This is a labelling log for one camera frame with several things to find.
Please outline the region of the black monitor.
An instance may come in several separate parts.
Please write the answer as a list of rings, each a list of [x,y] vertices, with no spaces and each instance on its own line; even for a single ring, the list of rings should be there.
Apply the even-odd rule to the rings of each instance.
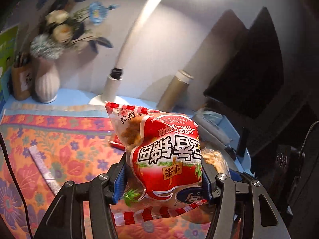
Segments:
[[[204,91],[236,113],[257,118],[284,83],[282,54],[270,12],[263,7],[241,47]]]

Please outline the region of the peanut crisp cake pack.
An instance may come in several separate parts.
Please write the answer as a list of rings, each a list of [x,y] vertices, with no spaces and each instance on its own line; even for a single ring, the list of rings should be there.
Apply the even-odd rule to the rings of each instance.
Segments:
[[[215,167],[217,173],[230,177],[228,164],[220,151],[205,148],[201,154],[207,164]]]

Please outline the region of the green cover book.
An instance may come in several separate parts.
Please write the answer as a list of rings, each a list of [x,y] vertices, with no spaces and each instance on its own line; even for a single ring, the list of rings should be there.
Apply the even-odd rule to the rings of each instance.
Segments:
[[[14,61],[18,25],[13,25],[1,32],[1,91],[6,98],[8,90],[8,69]]]

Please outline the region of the brown pen holder box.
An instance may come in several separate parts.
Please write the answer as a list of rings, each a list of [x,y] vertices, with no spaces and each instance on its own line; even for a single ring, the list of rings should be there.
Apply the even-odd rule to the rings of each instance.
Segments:
[[[14,98],[25,100],[31,96],[33,85],[33,69],[29,53],[20,52],[11,69]]]

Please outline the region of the white sachet strip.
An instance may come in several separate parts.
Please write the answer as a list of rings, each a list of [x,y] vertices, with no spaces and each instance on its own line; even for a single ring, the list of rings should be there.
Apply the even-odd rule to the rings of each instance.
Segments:
[[[29,147],[29,153],[33,161],[35,162],[35,165],[37,166],[39,172],[41,173],[44,181],[46,182],[46,185],[50,188],[54,196],[56,196],[61,189],[61,186],[58,184],[51,171],[49,171],[48,167],[45,165],[42,159],[42,155],[37,146]]]

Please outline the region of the white ribbed vase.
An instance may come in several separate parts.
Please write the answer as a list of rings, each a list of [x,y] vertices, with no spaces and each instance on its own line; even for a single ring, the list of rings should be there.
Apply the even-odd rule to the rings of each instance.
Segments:
[[[41,103],[51,103],[57,98],[60,77],[54,61],[39,57],[35,79],[35,92]]]

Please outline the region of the red striped rice crust bag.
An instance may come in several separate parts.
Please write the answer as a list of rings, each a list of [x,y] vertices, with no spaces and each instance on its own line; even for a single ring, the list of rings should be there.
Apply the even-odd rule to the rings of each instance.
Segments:
[[[206,203],[198,125],[182,113],[106,102],[127,163],[117,227],[177,217]]]

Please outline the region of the gold thermos bottle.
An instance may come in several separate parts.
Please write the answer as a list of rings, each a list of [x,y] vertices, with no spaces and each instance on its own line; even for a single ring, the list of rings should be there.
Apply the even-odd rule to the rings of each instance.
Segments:
[[[178,70],[161,96],[157,109],[163,112],[171,112],[193,79],[194,77],[186,71]]]

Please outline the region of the grey pouch case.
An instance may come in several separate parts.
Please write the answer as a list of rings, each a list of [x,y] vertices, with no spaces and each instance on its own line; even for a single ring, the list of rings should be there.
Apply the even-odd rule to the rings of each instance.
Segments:
[[[225,147],[230,144],[231,139],[218,126],[222,119],[221,114],[204,109],[198,110],[192,117],[192,120],[198,124],[197,130],[202,141]]]

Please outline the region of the red sausage stick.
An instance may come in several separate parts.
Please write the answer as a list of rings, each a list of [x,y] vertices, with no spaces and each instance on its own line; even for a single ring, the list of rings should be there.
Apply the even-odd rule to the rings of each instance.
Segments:
[[[125,151],[125,146],[120,142],[119,138],[115,133],[111,135],[109,145],[113,148]]]

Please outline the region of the white desk lamp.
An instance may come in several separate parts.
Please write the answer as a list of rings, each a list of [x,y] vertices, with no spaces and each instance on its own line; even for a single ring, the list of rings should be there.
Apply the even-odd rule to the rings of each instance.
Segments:
[[[181,13],[147,0],[127,33],[115,62],[120,80],[108,78],[103,93],[89,102],[103,105],[119,96],[159,102],[173,75],[189,59],[198,26]]]

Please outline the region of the floral woven table mat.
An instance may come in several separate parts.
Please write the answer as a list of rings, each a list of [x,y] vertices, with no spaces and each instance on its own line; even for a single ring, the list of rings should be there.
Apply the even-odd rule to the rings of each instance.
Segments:
[[[37,146],[60,186],[91,181],[123,155],[109,145],[114,130],[100,106],[14,103],[4,111],[1,134],[10,160],[1,162],[1,218],[14,238],[36,232],[54,197],[29,147]]]

